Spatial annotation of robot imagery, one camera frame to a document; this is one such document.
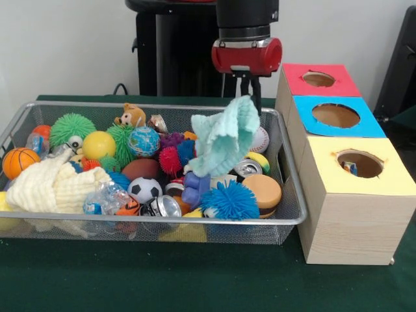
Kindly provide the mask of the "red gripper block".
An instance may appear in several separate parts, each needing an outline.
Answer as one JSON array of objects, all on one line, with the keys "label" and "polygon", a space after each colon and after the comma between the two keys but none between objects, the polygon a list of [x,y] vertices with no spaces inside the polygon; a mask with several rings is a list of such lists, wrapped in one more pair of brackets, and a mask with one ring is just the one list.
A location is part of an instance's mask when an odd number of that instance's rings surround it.
[{"label": "red gripper block", "polygon": [[[281,64],[283,48],[278,38],[245,42],[225,42],[216,40],[211,49],[211,58],[220,73],[250,72],[252,101],[258,114],[261,114],[261,85],[259,77],[270,77]],[[249,77],[245,73],[233,74],[240,79],[240,94],[249,94]]]}]

